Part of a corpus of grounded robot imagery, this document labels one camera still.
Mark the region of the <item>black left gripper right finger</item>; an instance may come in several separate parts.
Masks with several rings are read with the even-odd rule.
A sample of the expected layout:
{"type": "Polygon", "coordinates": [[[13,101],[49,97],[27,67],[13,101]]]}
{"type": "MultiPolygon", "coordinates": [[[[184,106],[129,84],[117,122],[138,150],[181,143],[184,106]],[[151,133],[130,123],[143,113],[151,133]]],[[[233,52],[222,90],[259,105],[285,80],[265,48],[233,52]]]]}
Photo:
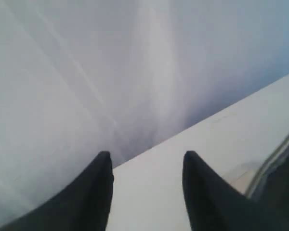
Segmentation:
{"type": "Polygon", "coordinates": [[[289,156],[251,198],[223,180],[194,151],[184,155],[182,183],[194,231],[289,231],[289,156]]]}

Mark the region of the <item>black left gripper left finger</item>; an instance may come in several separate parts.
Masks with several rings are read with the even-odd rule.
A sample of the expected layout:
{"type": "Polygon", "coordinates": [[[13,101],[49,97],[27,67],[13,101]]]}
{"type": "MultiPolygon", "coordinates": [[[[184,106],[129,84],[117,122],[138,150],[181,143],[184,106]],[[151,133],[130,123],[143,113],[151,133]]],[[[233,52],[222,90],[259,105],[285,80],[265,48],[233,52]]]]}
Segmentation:
{"type": "Polygon", "coordinates": [[[113,196],[109,151],[90,164],[54,197],[0,227],[0,231],[104,231],[113,196]]]}

